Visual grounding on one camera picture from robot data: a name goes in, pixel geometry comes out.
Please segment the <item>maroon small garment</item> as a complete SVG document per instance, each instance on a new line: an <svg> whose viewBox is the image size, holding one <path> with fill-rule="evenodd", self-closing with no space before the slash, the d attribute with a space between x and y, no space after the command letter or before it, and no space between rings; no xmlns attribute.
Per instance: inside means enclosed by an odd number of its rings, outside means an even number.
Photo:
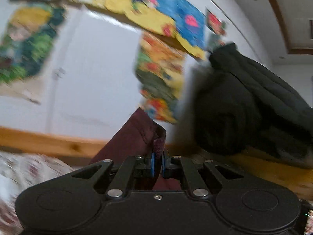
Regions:
<svg viewBox="0 0 313 235"><path fill-rule="evenodd" d="M156 191L181 190L178 180L165 179L160 175L165 140L165 129L153 121L141 108L137 108L123 127L89 163L93 164L104 159L111 159L114 164L120 165L128 156L145 156L154 153L155 177L143 180L137 178L135 189Z"/></svg>

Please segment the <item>black jacket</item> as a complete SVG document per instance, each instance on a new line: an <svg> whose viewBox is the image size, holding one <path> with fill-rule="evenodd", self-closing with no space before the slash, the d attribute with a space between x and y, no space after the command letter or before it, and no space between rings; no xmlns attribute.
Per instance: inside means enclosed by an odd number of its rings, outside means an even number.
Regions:
<svg viewBox="0 0 313 235"><path fill-rule="evenodd" d="M193 72L175 141L312 168L312 107L301 95L234 43L216 49L209 62L208 70Z"/></svg>

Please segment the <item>orange green cartoon poster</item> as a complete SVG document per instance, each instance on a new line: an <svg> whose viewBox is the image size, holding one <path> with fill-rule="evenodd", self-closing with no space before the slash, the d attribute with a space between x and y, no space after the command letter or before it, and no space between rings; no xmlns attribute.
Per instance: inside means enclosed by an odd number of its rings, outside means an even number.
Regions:
<svg viewBox="0 0 313 235"><path fill-rule="evenodd" d="M177 104L185 81L186 54L143 32L135 65L141 83L140 107L150 118L167 123L177 122Z"/></svg>

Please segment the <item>white floral bedspread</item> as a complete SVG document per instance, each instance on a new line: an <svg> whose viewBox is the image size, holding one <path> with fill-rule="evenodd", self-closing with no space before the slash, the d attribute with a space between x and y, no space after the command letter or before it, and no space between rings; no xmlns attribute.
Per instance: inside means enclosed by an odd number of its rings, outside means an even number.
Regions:
<svg viewBox="0 0 313 235"><path fill-rule="evenodd" d="M1 152L1 234L20 234L22 227L14 205L25 189L70 173L73 168L41 154Z"/></svg>

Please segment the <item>small red poster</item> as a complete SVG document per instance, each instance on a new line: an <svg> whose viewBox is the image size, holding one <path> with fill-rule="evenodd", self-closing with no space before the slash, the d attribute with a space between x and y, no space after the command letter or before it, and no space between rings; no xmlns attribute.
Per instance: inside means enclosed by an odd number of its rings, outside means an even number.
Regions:
<svg viewBox="0 0 313 235"><path fill-rule="evenodd" d="M207 26L217 35L225 36L227 24L225 21L218 19L211 11L206 10Z"/></svg>

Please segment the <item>blue yellow cartoon poster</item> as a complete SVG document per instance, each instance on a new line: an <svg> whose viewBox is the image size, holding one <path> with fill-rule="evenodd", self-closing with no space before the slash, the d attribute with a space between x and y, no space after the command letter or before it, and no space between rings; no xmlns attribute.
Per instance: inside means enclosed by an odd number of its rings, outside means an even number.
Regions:
<svg viewBox="0 0 313 235"><path fill-rule="evenodd" d="M90 5L122 14L150 32L175 38L193 56L204 59L205 16L187 0L86 0Z"/></svg>

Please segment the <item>green yellow cartoon poster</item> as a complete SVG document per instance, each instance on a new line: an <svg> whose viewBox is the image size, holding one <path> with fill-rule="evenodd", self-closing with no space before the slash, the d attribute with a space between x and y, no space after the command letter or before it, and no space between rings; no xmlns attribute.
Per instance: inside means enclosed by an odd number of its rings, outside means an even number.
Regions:
<svg viewBox="0 0 313 235"><path fill-rule="evenodd" d="M41 102L65 19L61 4L25 3L14 11L1 36L1 95Z"/></svg>

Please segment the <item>wooden bed frame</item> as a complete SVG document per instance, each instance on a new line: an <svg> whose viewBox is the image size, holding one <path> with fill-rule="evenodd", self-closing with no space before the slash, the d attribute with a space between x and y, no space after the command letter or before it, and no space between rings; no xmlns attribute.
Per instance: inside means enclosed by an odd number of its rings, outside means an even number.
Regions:
<svg viewBox="0 0 313 235"><path fill-rule="evenodd" d="M92 158L107 143L100 139L34 133L1 127L1 146L27 153L40 153L55 157ZM177 144L167 144L166 149L170 155L191 155L200 159L212 157L221 162L236 163L255 176L287 187L300 198L312 200L312 170L244 154L224 158L211 155L204 150L191 150Z"/></svg>

